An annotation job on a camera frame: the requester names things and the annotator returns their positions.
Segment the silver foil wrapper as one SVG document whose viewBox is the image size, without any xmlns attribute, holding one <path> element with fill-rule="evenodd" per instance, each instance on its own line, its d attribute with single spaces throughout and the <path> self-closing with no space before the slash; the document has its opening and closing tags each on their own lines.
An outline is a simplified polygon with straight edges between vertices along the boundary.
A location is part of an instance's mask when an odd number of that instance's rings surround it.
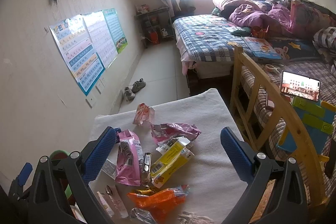
<svg viewBox="0 0 336 224">
<path fill-rule="evenodd" d="M 137 207 L 130 211 L 129 218 L 133 223 L 157 224 L 149 211 Z"/>
</svg>

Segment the pink snack wrapper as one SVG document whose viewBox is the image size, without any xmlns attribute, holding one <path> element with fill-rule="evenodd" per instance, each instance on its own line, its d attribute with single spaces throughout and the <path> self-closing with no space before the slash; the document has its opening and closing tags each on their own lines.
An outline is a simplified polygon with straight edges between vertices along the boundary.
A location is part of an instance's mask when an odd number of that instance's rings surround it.
<svg viewBox="0 0 336 224">
<path fill-rule="evenodd" d="M 128 186 L 140 186 L 143 150 L 139 137 L 130 130 L 122 131 L 118 136 L 120 143 L 115 181 Z"/>
</svg>

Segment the small pink white wrapper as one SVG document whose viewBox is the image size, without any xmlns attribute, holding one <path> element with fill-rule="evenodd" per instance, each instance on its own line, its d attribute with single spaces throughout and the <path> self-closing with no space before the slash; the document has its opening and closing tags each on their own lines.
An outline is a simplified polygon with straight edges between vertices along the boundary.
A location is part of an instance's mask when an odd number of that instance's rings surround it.
<svg viewBox="0 0 336 224">
<path fill-rule="evenodd" d="M 155 110 L 145 103 L 138 105 L 135 112 L 133 124 L 142 125 L 143 123 L 154 123 Z"/>
</svg>

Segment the red small bucket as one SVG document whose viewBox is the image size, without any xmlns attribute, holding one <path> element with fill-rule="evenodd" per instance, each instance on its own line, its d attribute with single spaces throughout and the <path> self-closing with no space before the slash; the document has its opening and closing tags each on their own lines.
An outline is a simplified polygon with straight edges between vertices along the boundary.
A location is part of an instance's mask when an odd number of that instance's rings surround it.
<svg viewBox="0 0 336 224">
<path fill-rule="evenodd" d="M 149 31 L 149 40 L 153 44 L 159 44 L 159 36 L 155 30 Z"/>
</svg>

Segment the green number wall poster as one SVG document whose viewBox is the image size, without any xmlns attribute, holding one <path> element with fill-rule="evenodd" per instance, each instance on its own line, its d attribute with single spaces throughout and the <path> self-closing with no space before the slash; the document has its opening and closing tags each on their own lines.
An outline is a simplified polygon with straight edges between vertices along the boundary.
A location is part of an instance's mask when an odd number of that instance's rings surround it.
<svg viewBox="0 0 336 224">
<path fill-rule="evenodd" d="M 127 46 L 127 39 L 121 27 L 116 9 L 106 9 L 102 11 L 108 30 L 116 46 L 117 53 L 120 54 Z"/>
</svg>

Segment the blue children book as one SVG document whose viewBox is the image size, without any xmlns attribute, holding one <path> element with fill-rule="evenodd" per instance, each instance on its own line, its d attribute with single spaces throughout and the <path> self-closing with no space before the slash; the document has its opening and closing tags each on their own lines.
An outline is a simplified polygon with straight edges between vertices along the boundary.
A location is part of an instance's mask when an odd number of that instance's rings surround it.
<svg viewBox="0 0 336 224">
<path fill-rule="evenodd" d="M 282 59 L 280 54 L 278 54 L 265 39 L 244 37 L 243 40 L 257 58 L 272 60 Z"/>
</svg>

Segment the yellow white snack bag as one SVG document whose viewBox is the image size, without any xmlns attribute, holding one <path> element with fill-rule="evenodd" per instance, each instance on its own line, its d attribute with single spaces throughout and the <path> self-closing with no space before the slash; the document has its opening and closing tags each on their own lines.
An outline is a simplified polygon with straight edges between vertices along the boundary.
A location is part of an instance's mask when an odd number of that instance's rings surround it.
<svg viewBox="0 0 336 224">
<path fill-rule="evenodd" d="M 190 144 L 189 139 L 178 137 L 169 149 L 151 165 L 151 183 L 156 188 L 161 188 L 173 173 L 194 157 L 189 149 Z"/>
</svg>

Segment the blue educational wall poster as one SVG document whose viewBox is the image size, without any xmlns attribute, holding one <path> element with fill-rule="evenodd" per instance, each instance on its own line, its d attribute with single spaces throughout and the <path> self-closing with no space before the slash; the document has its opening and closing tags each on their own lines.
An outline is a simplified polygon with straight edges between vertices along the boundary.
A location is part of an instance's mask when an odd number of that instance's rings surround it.
<svg viewBox="0 0 336 224">
<path fill-rule="evenodd" d="M 105 70 L 82 15 L 50 26 L 58 50 L 79 88 L 88 95 Z"/>
</svg>

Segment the orange plastic snack bag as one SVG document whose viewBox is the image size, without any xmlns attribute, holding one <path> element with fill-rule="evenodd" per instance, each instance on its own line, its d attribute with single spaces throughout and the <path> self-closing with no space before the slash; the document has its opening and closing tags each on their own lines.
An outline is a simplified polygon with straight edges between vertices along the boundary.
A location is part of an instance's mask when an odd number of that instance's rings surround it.
<svg viewBox="0 0 336 224">
<path fill-rule="evenodd" d="M 157 223 L 165 223 L 169 214 L 185 202 L 189 190 L 189 185 L 179 185 L 166 188 L 151 196 L 130 192 L 127 197 L 135 207 L 148 211 Z"/>
</svg>

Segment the white educational wall poster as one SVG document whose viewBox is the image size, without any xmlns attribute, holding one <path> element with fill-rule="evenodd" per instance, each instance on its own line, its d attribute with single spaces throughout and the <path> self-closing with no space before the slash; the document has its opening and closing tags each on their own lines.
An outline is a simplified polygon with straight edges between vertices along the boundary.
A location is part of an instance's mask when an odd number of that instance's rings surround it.
<svg viewBox="0 0 336 224">
<path fill-rule="evenodd" d="M 118 53 L 102 11 L 83 15 L 93 47 L 105 69 L 108 69 Z"/>
</svg>

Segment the pink foil bag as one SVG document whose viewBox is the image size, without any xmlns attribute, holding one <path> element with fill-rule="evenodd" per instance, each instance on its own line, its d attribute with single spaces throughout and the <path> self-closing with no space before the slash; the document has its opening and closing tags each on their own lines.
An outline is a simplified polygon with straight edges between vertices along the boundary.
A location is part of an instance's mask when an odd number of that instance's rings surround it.
<svg viewBox="0 0 336 224">
<path fill-rule="evenodd" d="M 150 129 L 151 136 L 157 145 L 162 145 L 177 137 L 184 137 L 193 141 L 202 133 L 196 125 L 187 123 L 151 124 Z"/>
</svg>

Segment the white wall socket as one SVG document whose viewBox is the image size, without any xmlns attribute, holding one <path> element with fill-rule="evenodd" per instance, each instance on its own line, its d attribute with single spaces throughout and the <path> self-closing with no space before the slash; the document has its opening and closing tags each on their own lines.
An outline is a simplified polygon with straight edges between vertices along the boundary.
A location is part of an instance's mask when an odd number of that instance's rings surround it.
<svg viewBox="0 0 336 224">
<path fill-rule="evenodd" d="M 89 105 L 90 108 L 93 108 L 96 104 L 96 97 L 95 96 L 87 96 L 85 101 Z"/>
</svg>

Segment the white towel table cover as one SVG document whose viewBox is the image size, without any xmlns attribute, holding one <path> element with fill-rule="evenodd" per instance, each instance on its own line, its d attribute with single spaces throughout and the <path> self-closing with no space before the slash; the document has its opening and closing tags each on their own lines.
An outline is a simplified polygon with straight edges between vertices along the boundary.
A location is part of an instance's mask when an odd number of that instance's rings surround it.
<svg viewBox="0 0 336 224">
<path fill-rule="evenodd" d="M 230 127 L 242 140 L 221 95 L 216 89 L 209 89 L 197 96 L 153 106 L 154 123 L 194 124 L 201 130 L 191 151 L 194 157 L 177 170 L 164 184 L 163 189 L 189 185 L 190 191 L 184 203 L 168 213 L 164 223 L 179 223 L 178 215 L 187 211 L 211 218 L 222 223 L 234 208 L 247 187 L 240 180 L 224 151 L 220 134 L 224 127 Z M 161 154 L 151 137 L 148 126 L 133 124 L 135 110 L 114 115 L 98 115 L 93 122 L 89 140 L 95 140 L 107 126 L 130 130 L 140 139 L 144 152 L 152 153 L 153 161 Z"/>
</svg>

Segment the white strawberry milk carton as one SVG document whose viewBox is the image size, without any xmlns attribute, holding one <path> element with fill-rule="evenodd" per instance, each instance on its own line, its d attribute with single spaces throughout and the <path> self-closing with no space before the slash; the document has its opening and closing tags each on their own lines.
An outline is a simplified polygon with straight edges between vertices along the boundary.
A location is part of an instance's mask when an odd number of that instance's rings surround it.
<svg viewBox="0 0 336 224">
<path fill-rule="evenodd" d="M 104 193 L 99 191 L 96 193 L 103 209 L 107 212 L 110 218 L 119 217 L 121 219 L 126 219 L 129 217 L 126 206 L 115 185 L 106 185 Z"/>
</svg>

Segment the purple quilt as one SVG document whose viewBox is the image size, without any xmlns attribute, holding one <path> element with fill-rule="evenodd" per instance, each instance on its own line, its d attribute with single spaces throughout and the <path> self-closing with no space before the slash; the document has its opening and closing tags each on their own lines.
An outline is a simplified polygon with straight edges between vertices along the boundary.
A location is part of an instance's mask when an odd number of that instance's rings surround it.
<svg viewBox="0 0 336 224">
<path fill-rule="evenodd" d="M 290 11 L 280 4 L 273 5 L 267 13 L 251 5 L 242 4 L 234 10 L 228 20 L 239 27 L 260 27 L 268 30 L 270 36 L 294 36 L 290 32 Z"/>
</svg>

